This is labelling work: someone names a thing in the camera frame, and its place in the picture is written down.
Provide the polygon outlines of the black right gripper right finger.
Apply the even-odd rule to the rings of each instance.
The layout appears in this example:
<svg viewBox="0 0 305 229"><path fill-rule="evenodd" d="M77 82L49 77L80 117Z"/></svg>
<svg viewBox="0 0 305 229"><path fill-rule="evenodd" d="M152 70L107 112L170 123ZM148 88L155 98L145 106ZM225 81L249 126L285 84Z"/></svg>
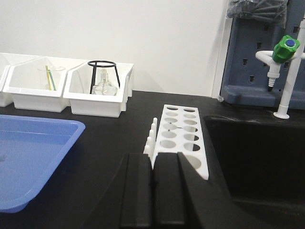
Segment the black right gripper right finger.
<svg viewBox="0 0 305 229"><path fill-rule="evenodd" d="M181 154L160 153L153 168L156 229L232 229L231 204Z"/></svg>

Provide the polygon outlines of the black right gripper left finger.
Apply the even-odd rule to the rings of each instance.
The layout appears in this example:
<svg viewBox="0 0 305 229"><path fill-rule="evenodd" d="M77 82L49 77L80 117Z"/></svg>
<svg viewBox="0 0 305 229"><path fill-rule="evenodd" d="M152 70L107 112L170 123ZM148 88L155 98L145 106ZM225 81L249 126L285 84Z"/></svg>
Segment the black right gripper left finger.
<svg viewBox="0 0 305 229"><path fill-rule="evenodd" d="M151 228L151 162L147 154L129 154L120 228Z"/></svg>

